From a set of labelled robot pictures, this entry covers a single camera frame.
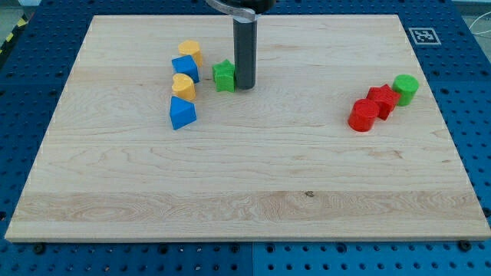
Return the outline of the black robot arm end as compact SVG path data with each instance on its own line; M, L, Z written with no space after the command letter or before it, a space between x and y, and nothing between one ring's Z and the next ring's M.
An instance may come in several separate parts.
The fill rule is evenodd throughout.
M249 23L271 10L276 0L206 0L206 4L218 12Z

